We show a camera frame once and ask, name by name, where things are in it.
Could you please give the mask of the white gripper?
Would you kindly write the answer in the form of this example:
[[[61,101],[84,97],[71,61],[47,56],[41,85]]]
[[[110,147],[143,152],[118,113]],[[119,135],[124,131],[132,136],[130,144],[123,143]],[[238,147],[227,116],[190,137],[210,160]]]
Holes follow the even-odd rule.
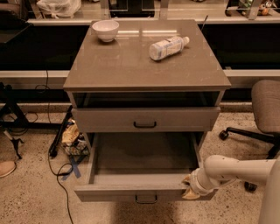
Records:
[[[187,174],[182,182],[190,184],[192,188],[185,190],[182,195],[184,200],[197,200],[200,196],[206,196],[214,191],[214,185],[202,168],[198,168],[191,174]]]

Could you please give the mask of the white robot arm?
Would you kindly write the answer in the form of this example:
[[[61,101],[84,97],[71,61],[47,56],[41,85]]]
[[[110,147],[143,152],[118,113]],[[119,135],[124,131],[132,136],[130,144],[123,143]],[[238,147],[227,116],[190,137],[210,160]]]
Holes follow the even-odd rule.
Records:
[[[202,168],[187,174],[185,200],[196,200],[235,180],[265,184],[258,224],[280,224],[280,157],[264,160],[238,160],[221,155],[208,157]]]

